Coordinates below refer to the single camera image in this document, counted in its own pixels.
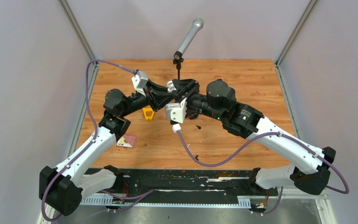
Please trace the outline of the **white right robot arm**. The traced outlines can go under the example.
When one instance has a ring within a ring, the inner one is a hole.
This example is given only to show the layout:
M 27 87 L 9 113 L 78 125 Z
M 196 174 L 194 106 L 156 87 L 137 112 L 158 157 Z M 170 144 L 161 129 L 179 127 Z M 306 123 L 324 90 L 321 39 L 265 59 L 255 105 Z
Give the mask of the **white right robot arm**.
M 259 195 L 266 189 L 294 186 L 319 195 L 327 187 L 329 165 L 336 151 L 312 146 L 284 131 L 259 110 L 238 102 L 235 89 L 223 80 L 210 82 L 205 94 L 200 94 L 199 84 L 192 79 L 172 80 L 167 88 L 176 95 L 176 102 L 186 105 L 188 117 L 202 114 L 218 120 L 230 134 L 248 143 L 257 142 L 290 161 L 279 168 L 254 168 L 247 182 L 250 193 Z

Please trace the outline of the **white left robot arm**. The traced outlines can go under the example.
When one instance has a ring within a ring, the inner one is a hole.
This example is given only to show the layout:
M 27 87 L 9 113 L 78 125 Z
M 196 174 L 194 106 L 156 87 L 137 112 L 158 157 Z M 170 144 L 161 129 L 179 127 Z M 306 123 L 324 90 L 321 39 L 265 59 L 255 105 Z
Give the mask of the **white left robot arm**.
M 109 90 L 103 105 L 104 116 L 94 123 L 91 136 L 67 159 L 54 167 L 46 166 L 39 174 L 39 198 L 45 220 L 53 222 L 72 214 L 82 199 L 104 189 L 118 193 L 124 180 L 117 168 L 108 166 L 93 175 L 85 172 L 104 151 L 113 146 L 128 130 L 125 116 L 151 106 L 162 109 L 175 98 L 176 89 L 157 85 L 152 81 L 136 84 L 136 92 L 126 96 L 119 89 Z

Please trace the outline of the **white earbud charging case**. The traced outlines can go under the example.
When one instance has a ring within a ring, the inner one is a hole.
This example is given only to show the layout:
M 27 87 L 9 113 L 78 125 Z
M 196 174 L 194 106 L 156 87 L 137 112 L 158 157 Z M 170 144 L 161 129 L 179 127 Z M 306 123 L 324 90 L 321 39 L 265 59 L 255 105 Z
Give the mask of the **white earbud charging case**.
M 167 92 L 168 92 L 168 93 L 172 93 L 172 92 L 174 92 L 174 91 L 177 90 L 176 87 L 175 87 L 175 85 L 173 84 L 173 81 L 172 81 L 172 80 L 169 81 L 169 82 L 167 82 L 166 86 L 167 86 Z

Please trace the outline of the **black earbud charging case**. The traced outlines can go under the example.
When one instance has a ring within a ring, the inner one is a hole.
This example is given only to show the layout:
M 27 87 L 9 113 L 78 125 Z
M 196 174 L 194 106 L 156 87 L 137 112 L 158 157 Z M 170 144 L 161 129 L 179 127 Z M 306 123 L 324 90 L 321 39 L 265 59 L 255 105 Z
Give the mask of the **black earbud charging case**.
M 188 118 L 189 119 L 196 119 L 198 117 L 198 114 L 192 114 Z

